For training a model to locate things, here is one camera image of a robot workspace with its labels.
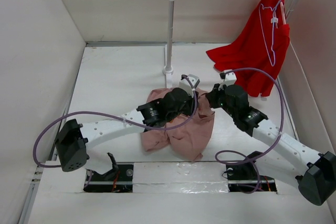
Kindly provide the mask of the lavender wire hanger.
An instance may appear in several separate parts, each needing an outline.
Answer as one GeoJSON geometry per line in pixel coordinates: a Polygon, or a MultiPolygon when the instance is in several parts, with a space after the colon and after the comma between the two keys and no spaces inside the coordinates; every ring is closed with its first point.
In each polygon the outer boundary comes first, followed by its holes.
{"type": "Polygon", "coordinates": [[[278,7],[280,6],[280,4],[283,4],[283,0],[278,0],[278,2],[275,4],[274,7],[267,6],[267,5],[265,6],[263,4],[263,2],[261,2],[259,4],[259,7],[258,7],[258,15],[259,15],[259,23],[260,23],[260,28],[261,28],[261,34],[262,34],[265,50],[266,50],[266,53],[267,53],[267,57],[268,57],[270,65],[272,67],[274,67],[275,64],[276,64],[276,52],[274,50],[275,28],[276,28],[276,25],[279,22],[279,19],[276,15],[276,11],[277,11],[278,7]],[[270,47],[267,44],[267,40],[266,40],[266,36],[265,36],[265,31],[264,31],[264,26],[263,26],[263,21],[262,21],[262,16],[261,16],[261,11],[262,10],[270,10],[270,12],[271,12],[271,19],[270,19],[270,23],[271,23],[271,45],[270,45],[270,47]]]}

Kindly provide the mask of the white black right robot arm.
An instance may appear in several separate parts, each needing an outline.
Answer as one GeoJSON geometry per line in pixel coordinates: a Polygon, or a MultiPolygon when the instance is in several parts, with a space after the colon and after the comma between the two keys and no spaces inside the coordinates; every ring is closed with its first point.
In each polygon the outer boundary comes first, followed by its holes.
{"type": "Polygon", "coordinates": [[[267,115],[250,106],[248,95],[239,85],[214,85],[206,94],[210,107],[223,109],[238,129],[268,145],[298,174],[292,177],[303,197],[321,206],[335,192],[335,155],[304,146],[275,126],[267,115]]]}

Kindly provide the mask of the pink printed t shirt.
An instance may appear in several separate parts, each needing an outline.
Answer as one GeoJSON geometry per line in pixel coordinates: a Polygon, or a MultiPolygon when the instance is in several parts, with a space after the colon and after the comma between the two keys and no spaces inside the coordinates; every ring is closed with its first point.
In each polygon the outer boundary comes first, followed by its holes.
{"type": "Polygon", "coordinates": [[[206,91],[197,88],[198,108],[185,125],[168,131],[151,130],[141,134],[141,144],[146,152],[170,146],[179,157],[195,162],[203,158],[213,132],[215,112],[210,108],[206,91]]]}

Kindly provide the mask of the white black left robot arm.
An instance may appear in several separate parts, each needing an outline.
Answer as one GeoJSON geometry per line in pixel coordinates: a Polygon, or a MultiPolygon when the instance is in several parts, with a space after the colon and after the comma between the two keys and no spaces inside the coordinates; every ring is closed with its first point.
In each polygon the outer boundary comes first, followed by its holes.
{"type": "Polygon", "coordinates": [[[73,172],[85,167],[99,173],[105,180],[112,180],[117,175],[117,167],[110,159],[105,161],[94,154],[94,147],[129,134],[167,131],[168,122],[181,114],[192,117],[196,108],[197,92],[194,89],[174,88],[163,98],[140,105],[121,116],[105,114],[105,120],[84,124],[69,120],[55,141],[61,169],[73,172]]]}

